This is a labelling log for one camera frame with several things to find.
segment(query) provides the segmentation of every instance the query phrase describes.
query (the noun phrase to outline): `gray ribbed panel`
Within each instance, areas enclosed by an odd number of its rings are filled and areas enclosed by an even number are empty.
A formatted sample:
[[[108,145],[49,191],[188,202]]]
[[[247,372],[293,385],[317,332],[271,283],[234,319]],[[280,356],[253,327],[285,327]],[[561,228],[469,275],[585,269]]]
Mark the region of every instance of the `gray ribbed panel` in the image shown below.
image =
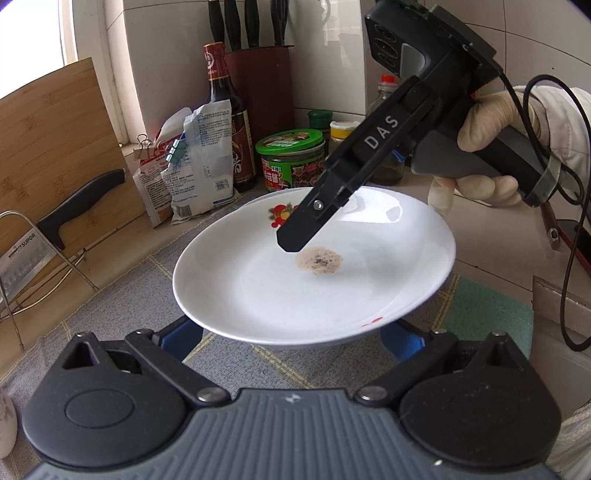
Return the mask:
[[[287,399],[300,397],[295,403]],[[543,466],[502,475],[458,471],[409,443],[387,410],[341,390],[245,390],[200,410],[167,450],[140,465],[85,473],[41,465],[30,480],[549,480]]]

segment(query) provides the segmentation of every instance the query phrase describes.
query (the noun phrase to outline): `small green jar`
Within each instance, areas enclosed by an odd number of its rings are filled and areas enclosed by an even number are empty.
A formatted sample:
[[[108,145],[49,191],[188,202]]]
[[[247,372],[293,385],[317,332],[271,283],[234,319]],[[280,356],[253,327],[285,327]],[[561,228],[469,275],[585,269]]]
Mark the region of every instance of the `small green jar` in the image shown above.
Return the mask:
[[[311,187],[324,169],[323,134],[313,128],[270,135],[256,144],[256,151],[270,192]]]

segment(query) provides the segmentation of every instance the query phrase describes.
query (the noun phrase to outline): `black cable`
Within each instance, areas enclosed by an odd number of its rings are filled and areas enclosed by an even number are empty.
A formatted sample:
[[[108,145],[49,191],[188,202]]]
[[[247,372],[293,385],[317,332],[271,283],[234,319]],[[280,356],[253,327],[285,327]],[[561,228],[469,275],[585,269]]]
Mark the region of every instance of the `black cable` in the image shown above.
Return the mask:
[[[546,166],[547,166],[547,162],[545,161],[545,159],[550,158],[551,152],[549,152],[540,143],[540,140],[537,138],[537,136],[534,132],[534,128],[531,125],[531,120],[530,120],[529,110],[528,110],[531,90],[537,83],[540,83],[542,81],[553,82],[553,83],[557,84],[558,86],[560,86],[567,93],[567,95],[574,102],[577,109],[579,110],[579,113],[583,117],[583,122],[584,122],[585,128],[587,130],[587,138],[589,140],[589,145],[591,147],[591,125],[589,125],[589,118],[585,114],[585,111],[584,111],[581,103],[579,102],[579,99],[576,97],[576,95],[573,93],[573,91],[562,80],[560,80],[552,75],[538,75],[537,77],[532,78],[528,82],[527,86],[525,87],[524,94],[523,94],[523,106],[522,106],[521,102],[519,101],[519,99],[517,97],[517,94],[515,93],[512,85],[510,84],[507,77],[504,74],[500,75],[500,77],[501,77],[501,80],[503,81],[503,83],[505,84],[507,90],[509,91],[509,95],[511,95],[511,98],[512,98],[513,102],[515,103],[515,106],[517,107],[517,111],[519,112],[521,120],[524,124],[525,131],[527,132],[527,136],[531,141],[531,144],[532,144],[532,147],[536,153],[536,156],[538,157],[540,163],[542,164],[542,166],[544,168],[546,168]],[[581,233],[581,230],[583,229],[583,223],[585,221],[585,216],[587,215],[587,209],[589,207],[589,202],[591,200],[591,161],[590,161],[590,169],[589,169],[589,179],[587,181],[587,189],[585,189],[583,187],[583,182],[581,181],[580,177],[570,167],[561,163],[560,169],[561,169],[561,171],[568,173],[571,177],[573,177],[575,179],[575,181],[577,182],[577,185],[579,187],[579,194],[577,195],[577,197],[575,199],[573,199],[564,191],[564,189],[560,186],[560,184],[557,185],[557,190],[560,192],[560,194],[564,197],[564,199],[567,202],[571,203],[572,205],[582,205],[582,209],[583,209],[581,212],[581,217],[579,219],[579,224],[577,226],[577,229],[576,229],[576,232],[574,235],[573,247],[570,250],[569,261],[566,265],[566,271],[564,272],[564,283],[562,286],[562,291],[560,293],[560,330],[562,332],[562,337],[564,338],[564,343],[566,343],[566,345],[568,345],[568,347],[571,350],[573,350],[575,352],[582,352],[583,350],[586,350],[587,348],[589,348],[591,346],[591,337],[588,337],[582,343],[574,343],[572,341],[572,339],[569,337],[569,333],[567,332],[567,329],[566,329],[566,323],[565,323],[565,319],[564,319],[564,308],[566,306],[566,295],[567,295],[567,289],[569,287],[570,273],[573,268],[574,256],[575,256],[575,252],[577,251],[577,247],[579,246],[580,233]]]

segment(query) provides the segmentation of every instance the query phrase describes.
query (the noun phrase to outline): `knife block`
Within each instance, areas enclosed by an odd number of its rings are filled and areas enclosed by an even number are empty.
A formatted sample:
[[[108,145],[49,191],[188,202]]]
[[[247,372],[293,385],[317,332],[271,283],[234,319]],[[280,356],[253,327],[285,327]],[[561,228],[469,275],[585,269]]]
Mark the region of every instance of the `knife block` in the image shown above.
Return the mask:
[[[289,47],[258,47],[226,53],[232,83],[248,109],[252,143],[295,128]],[[261,159],[255,152],[258,171]]]

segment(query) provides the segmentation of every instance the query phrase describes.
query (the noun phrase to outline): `wooden cutting board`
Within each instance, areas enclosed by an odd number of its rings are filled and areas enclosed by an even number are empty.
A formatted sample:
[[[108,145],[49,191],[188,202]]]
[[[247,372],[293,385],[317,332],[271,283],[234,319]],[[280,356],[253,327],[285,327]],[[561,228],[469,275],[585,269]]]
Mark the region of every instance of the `wooden cutting board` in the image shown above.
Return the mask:
[[[17,210],[34,222],[96,176],[125,168],[100,94],[92,59],[49,73],[0,99],[0,212]],[[145,210],[131,175],[90,211],[65,224],[60,236],[70,256]],[[0,219],[0,255],[28,224]],[[40,281],[61,260],[36,276]]]

